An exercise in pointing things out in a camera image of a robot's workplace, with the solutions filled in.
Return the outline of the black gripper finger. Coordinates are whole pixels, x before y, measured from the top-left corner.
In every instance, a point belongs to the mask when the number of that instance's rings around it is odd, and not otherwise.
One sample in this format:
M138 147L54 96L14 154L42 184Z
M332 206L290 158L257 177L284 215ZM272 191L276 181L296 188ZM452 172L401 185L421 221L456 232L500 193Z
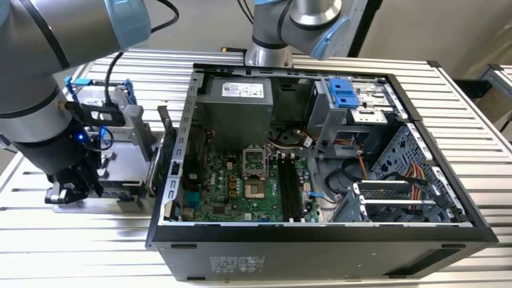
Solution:
M98 161L97 157L93 155L88 155L84 159L84 165L82 165L82 174L85 181L90 187L90 189L94 191L98 198L102 197L104 188L98 181Z
M46 174L46 180L52 186L46 189L45 204L68 205L88 197L86 181L76 170L65 168L54 175Z

